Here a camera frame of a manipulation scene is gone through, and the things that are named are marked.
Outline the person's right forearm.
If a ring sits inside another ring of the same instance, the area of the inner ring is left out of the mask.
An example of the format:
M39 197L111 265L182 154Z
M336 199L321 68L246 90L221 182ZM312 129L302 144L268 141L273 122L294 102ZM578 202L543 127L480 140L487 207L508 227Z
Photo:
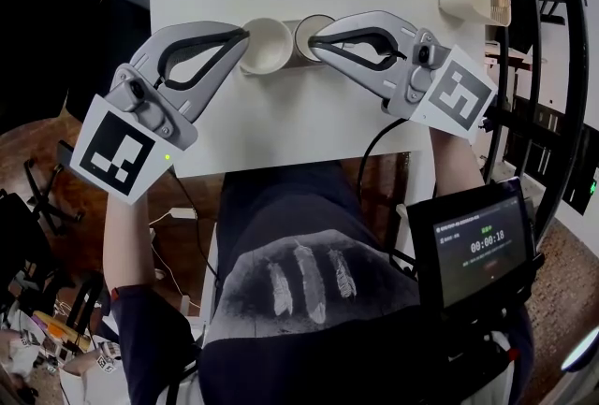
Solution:
M438 196L481 187L485 184L469 141L431 128L436 192Z

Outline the black office chair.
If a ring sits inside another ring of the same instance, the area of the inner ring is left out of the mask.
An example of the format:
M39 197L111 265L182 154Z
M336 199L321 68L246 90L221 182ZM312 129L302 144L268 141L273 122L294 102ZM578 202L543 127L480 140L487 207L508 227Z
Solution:
M0 0L0 136L79 122L151 33L150 0Z

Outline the cream ceramic mug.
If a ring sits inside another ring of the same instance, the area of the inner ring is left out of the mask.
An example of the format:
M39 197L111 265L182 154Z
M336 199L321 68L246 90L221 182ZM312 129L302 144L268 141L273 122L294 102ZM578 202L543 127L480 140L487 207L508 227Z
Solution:
M249 33L249 45L239 65L243 74L268 75L282 69L294 51L289 28L271 18L247 22L243 29Z

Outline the white round glowing device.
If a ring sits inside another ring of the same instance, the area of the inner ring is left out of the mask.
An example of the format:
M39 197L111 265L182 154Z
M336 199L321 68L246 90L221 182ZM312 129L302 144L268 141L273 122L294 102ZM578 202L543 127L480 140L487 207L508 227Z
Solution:
M579 372L586 368L599 350L599 325L596 326L564 359L561 371Z

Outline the black chest mount rig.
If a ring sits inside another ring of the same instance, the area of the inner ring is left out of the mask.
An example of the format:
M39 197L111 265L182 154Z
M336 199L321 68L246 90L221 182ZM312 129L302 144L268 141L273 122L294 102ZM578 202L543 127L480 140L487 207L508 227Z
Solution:
M493 362L493 367L509 356L514 362L514 373L524 376L523 381L533 371L534 341L530 315L525 305L507 309L498 322L492 326L482 320L474 321L465 328L455 330L447 345L450 362L464 359L474 367Z

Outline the white cup with black rim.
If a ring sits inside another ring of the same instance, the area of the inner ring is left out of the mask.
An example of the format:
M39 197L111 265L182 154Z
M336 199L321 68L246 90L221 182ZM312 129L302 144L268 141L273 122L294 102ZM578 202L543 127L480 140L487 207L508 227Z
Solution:
M335 22L327 15L314 14L304 18L294 30L294 43L297 55L311 64L320 64L321 61L312 53L308 45L309 39L320 30Z

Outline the black metal railing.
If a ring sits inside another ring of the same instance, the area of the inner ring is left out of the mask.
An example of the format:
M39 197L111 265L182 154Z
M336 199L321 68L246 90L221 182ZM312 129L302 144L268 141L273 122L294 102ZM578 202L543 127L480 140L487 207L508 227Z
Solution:
M519 138L516 177L522 177L530 161L533 147L548 152L550 157L543 173L545 192L533 217L534 233L540 239L555 216L576 165L583 136L584 115L589 84L589 38L584 0L512 0L512 9L520 14L519 21L500 28L499 37L499 90L495 105L488 109L492 127L489 157L483 167L485 181L491 180L493 162L499 151L502 131ZM542 26L558 24L566 33L561 43L559 58L568 65L568 75L562 81L566 92L565 109L557 125L540 123L540 93L542 76ZM516 36L527 36L531 41L532 84L525 108L506 109L509 56L508 47Z

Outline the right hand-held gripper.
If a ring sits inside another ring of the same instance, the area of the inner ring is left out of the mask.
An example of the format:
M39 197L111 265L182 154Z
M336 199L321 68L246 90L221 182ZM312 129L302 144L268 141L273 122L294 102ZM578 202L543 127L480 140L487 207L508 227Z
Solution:
M376 63L338 48L337 43L367 43L379 55L389 56ZM444 47L431 31L417 30L382 10L332 22L311 37L310 50L321 62L386 100L382 109L389 115L470 142L497 94L485 68L462 48Z

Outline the grey two-slot coaster tray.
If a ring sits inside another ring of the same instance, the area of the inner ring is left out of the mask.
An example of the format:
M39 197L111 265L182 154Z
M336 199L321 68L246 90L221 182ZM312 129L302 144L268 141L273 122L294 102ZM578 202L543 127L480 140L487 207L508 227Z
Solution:
M294 30L295 30L296 26L299 24L299 22L302 21L302 20L288 20L288 21L283 21L283 23L289 28L289 30L291 32L291 35L293 37L293 42L294 42L294 36L293 36ZM307 61L302 60L297 55L297 53L296 53L295 43L294 43L294 51L293 51L293 54L292 54L290 60L280 70L289 69L289 68L291 68L291 69L298 69L298 68L306 68L306 67L317 67L317 66L321 66L321 65L323 65L322 62L320 64L311 64L311 63L308 63Z

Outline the person's left forearm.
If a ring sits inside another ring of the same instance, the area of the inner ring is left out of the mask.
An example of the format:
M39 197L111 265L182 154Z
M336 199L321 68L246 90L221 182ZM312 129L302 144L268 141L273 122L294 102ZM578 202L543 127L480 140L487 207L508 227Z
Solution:
M132 205L114 195L108 196L103 275L110 291L126 286L154 284L155 268L146 195Z

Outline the black chest monitor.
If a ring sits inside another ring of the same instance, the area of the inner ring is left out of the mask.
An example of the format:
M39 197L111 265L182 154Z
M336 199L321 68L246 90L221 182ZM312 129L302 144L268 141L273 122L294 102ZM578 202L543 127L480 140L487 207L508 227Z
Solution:
M407 209L420 303L449 319L523 304L545 257L517 177Z

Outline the dark feather print t-shirt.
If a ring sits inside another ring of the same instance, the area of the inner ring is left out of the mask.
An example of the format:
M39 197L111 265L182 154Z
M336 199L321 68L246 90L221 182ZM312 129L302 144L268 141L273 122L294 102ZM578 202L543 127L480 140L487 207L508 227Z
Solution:
M226 175L204 346L152 285L110 291L131 405L416 402L440 378L416 283L336 162Z

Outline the white table leg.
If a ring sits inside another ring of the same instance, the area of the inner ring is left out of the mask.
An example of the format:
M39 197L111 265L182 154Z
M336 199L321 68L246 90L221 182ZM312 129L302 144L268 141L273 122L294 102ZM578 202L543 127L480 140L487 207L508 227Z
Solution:
M432 150L410 152L403 203L410 206L432 198L434 186L435 172Z
M218 242L216 237L216 227L213 228L210 249L208 254L209 265L214 271L218 270ZM208 328L211 324L215 312L217 279L216 276L208 268L202 287L199 320L200 323Z

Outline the black metal stand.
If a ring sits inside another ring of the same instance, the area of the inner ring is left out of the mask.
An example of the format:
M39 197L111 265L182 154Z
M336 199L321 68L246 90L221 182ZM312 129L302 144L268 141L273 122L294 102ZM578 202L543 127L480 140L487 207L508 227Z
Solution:
M66 319L66 325L78 335L84 335L90 324L95 303L104 289L104 277L100 272L93 271L80 286L79 292L71 306Z

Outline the yellow wooden board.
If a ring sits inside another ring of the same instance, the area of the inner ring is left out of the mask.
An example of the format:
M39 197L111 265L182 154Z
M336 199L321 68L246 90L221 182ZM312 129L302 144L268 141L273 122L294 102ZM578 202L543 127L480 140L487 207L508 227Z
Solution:
M70 342L83 352L89 350L91 338L85 333L77 332L75 329L42 311L34 311L32 319L44 332L48 333L54 339L62 343Z

